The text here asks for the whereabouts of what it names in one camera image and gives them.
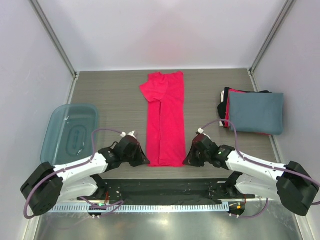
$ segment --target plastic container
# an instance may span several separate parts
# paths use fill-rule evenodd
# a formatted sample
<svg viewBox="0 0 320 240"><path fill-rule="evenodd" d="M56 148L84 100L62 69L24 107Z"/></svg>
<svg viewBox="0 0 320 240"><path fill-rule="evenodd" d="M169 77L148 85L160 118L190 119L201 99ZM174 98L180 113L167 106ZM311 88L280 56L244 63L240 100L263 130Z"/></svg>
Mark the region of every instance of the plastic container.
<svg viewBox="0 0 320 240"><path fill-rule="evenodd" d="M92 154L91 133L99 114L91 104L67 104L52 114L41 152L41 162L69 164Z"/></svg>

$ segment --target garment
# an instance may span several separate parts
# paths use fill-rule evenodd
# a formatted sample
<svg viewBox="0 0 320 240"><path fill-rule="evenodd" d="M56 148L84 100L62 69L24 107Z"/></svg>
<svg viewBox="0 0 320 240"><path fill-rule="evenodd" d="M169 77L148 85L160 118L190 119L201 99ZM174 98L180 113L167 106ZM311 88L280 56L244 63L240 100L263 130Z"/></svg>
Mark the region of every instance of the garment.
<svg viewBox="0 0 320 240"><path fill-rule="evenodd" d="M240 132L280 135L283 106L283 93L229 93L230 121Z"/></svg>
<svg viewBox="0 0 320 240"><path fill-rule="evenodd" d="M151 73L140 90L148 101L146 156L149 166L182 167L186 158L183 72Z"/></svg>
<svg viewBox="0 0 320 240"><path fill-rule="evenodd" d="M236 89L233 89L230 87L225 87L224 88L224 95L223 95L223 102L221 102L217 107L220 119L227 119L227 120L229 119L229 113L227 114L227 102L229 99L229 91L230 90L235 90L238 93L255 93L254 91L242 91L242 90L236 90ZM270 93L270 91L264 90L264 91L259 91L259 93ZM223 121L222 124L225 128L227 128L229 126L229 124L226 121Z"/></svg>

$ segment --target white wall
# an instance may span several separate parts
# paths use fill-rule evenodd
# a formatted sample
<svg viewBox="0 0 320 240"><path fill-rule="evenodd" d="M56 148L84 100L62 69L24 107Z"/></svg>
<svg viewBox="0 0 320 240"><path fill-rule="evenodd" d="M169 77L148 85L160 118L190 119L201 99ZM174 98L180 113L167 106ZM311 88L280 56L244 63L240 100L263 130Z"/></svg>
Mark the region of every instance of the white wall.
<svg viewBox="0 0 320 240"><path fill-rule="evenodd" d="M255 71L260 89L283 92L284 132L277 136L286 161L301 163L320 181L320 1L297 0ZM309 211L320 229L320 206Z"/></svg>
<svg viewBox="0 0 320 240"><path fill-rule="evenodd" d="M0 7L0 232L21 240L27 220L21 185L36 169L52 112L72 76L27 0Z"/></svg>
<svg viewBox="0 0 320 240"><path fill-rule="evenodd" d="M77 71L248 68L285 0L39 0Z"/></svg>

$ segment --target folded clothes stack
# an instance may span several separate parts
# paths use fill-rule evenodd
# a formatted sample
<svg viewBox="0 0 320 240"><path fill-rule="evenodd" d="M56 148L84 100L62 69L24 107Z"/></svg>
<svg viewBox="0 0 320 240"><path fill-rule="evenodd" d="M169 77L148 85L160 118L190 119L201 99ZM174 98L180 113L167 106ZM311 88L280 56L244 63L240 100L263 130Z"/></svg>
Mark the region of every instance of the folded clothes stack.
<svg viewBox="0 0 320 240"><path fill-rule="evenodd" d="M225 87L217 109L220 119L233 122L239 132L280 135L283 132L283 105L283 93ZM227 122L220 125L234 130Z"/></svg>

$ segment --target gray wood tabletop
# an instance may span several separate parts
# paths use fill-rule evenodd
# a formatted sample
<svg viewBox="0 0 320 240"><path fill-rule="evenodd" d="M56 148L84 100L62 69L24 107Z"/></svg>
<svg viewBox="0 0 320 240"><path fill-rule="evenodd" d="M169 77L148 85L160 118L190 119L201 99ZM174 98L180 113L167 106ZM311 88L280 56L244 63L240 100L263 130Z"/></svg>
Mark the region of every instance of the gray wood tabletop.
<svg viewBox="0 0 320 240"><path fill-rule="evenodd" d="M173 73L177 70L163 70ZM195 69L184 72L184 125L185 144L189 152L191 142L198 128L218 119L217 106L224 87L253 91L246 69ZM140 92L139 85L145 83L148 74L155 70L97 71L81 72L75 85L72 103L90 103L99 111L99 126L114 128L123 132L137 131L143 150L146 146L148 103ZM235 145L234 133L220 127L218 123L205 129L211 139L219 145ZM119 141L113 132L97 134L97 149ZM268 136L240 132L240 150L248 155L275 162L276 158ZM185 178L227 178L231 174L222 168L206 163L204 167L131 167L128 163L118 169L106 172L105 179L185 179Z"/></svg>

